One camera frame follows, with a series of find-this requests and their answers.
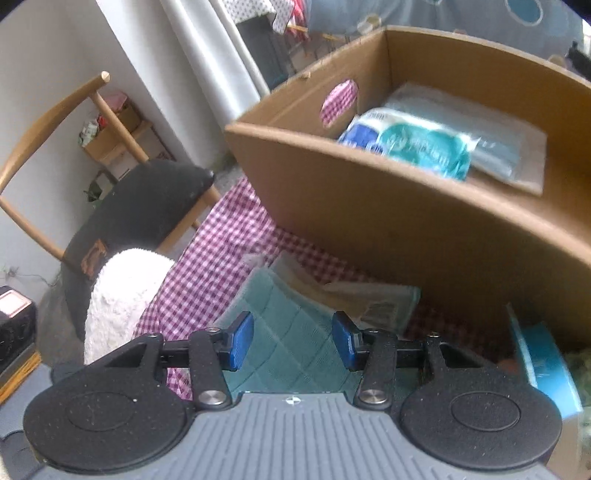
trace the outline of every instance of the screw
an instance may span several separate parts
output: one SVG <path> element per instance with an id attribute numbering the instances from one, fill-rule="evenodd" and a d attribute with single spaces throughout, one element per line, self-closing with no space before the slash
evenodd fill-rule
<path id="1" fill-rule="evenodd" d="M 219 390 L 206 390 L 199 394 L 199 401 L 205 405 L 221 405 L 226 399 L 226 394 Z"/>
<path id="2" fill-rule="evenodd" d="M 383 391 L 370 388 L 369 390 L 363 390 L 359 394 L 359 399 L 363 403 L 368 403 L 370 405 L 380 405 L 386 402 L 388 397 Z"/>

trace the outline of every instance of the wooden chair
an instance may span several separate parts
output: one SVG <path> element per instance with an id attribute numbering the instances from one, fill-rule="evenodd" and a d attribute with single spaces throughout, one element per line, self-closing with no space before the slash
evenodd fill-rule
<path id="1" fill-rule="evenodd" d="M 97 92 L 109 80 L 109 73 L 102 72 L 46 112 L 22 136 L 0 168 L 0 207 L 61 262 L 66 302 L 80 339 L 84 337 L 92 284 L 104 261 L 133 247 L 166 253 L 189 227 L 199 226 L 197 217 L 220 198 L 211 171 L 170 160 L 148 161 L 144 150 Z M 86 98 L 115 127 L 139 165 L 113 187 L 63 250 L 23 218 L 1 194 L 25 162 Z M 95 254 L 104 258 L 89 269 L 88 263 L 92 263 Z"/>

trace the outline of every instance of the wooden chair frame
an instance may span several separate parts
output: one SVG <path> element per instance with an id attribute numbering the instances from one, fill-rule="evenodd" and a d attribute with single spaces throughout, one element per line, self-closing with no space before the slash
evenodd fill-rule
<path id="1" fill-rule="evenodd" d="M 109 124 L 113 125 L 115 131 L 121 138 L 125 149 L 133 155 L 137 162 L 146 163 L 148 161 L 146 152 L 139 146 L 119 118 L 117 118 L 117 115 L 115 115 L 103 97 L 98 93 L 98 90 L 109 83 L 110 80 L 110 74 L 108 72 L 102 72 L 47 111 L 21 137 L 16 147 L 12 150 L 6 163 L 0 168 L 0 208 L 2 208 L 2 210 L 4 210 L 28 236 L 35 240 L 35 242 L 60 262 L 64 260 L 64 250 L 54 244 L 34 225 L 27 221 L 26 218 L 18 213 L 14 207 L 2 197 L 2 192 L 25 162 L 33 156 L 65 118 L 86 98 L 90 98 L 98 108 L 99 112 L 107 119 Z M 206 208 L 215 205 L 219 199 L 220 194 L 217 192 L 216 188 L 212 186 L 197 201 L 189 213 L 177 224 L 174 230 L 170 232 L 168 237 L 166 237 L 164 242 L 158 247 L 158 252 L 166 253 L 190 226 L 193 225 L 194 228 L 197 228 L 199 226 L 197 218 Z"/>

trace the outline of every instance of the chair seat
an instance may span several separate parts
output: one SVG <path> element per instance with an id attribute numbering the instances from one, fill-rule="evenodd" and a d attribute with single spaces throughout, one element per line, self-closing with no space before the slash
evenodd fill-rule
<path id="1" fill-rule="evenodd" d="M 131 170 L 104 198 L 68 244 L 61 274 L 66 302 L 80 339 L 92 291 L 82 259 L 97 240 L 107 257 L 128 248 L 156 250 L 213 185 L 209 170 L 153 159 Z"/>

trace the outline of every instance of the teal wipes package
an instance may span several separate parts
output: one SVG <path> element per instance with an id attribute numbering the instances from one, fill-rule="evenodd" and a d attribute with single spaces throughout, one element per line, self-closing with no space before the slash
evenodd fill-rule
<path id="1" fill-rule="evenodd" d="M 392 108 L 373 108 L 353 119 L 339 142 L 393 160 L 403 160 L 440 177 L 464 180 L 478 139 L 442 124 Z"/>

